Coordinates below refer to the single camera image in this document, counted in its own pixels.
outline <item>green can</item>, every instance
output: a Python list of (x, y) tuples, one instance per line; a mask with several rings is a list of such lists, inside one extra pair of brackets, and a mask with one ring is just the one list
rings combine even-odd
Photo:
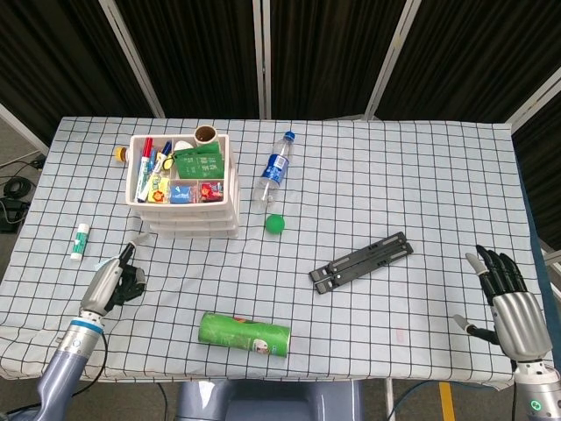
[(199, 327), (199, 341), (286, 357), (290, 344), (290, 329), (206, 312)]

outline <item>green ball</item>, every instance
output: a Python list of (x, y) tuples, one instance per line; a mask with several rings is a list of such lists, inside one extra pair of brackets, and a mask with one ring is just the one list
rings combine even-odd
[(265, 221), (265, 229), (272, 234), (280, 234), (284, 230), (284, 218), (281, 215), (269, 215)]

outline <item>glue stick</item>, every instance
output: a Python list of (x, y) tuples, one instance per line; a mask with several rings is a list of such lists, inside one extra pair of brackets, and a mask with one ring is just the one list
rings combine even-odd
[(70, 254), (71, 260), (82, 260), (84, 250), (86, 249), (86, 243), (88, 242), (88, 235), (89, 225), (79, 224), (76, 239), (74, 240), (74, 247), (72, 248), (72, 254)]

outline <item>red marker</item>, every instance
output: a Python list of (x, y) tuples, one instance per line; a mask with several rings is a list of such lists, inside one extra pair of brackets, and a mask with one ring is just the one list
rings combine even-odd
[(148, 163), (150, 162), (150, 152), (152, 151), (152, 138), (146, 138), (144, 143), (144, 150), (142, 151), (142, 158), (140, 159), (140, 169), (138, 170), (138, 182), (137, 191), (134, 195), (137, 201), (144, 202), (144, 200), (139, 200), (138, 196), (142, 192), (146, 182), (148, 181)]

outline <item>yellow cap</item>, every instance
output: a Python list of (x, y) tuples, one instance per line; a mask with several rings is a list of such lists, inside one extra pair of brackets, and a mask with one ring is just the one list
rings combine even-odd
[(173, 164), (174, 164), (174, 158), (170, 156), (169, 158), (166, 158), (166, 160), (162, 164), (162, 168), (164, 168), (165, 170), (171, 169)]
[(115, 148), (115, 159), (119, 162), (127, 162), (126, 147), (118, 146)]

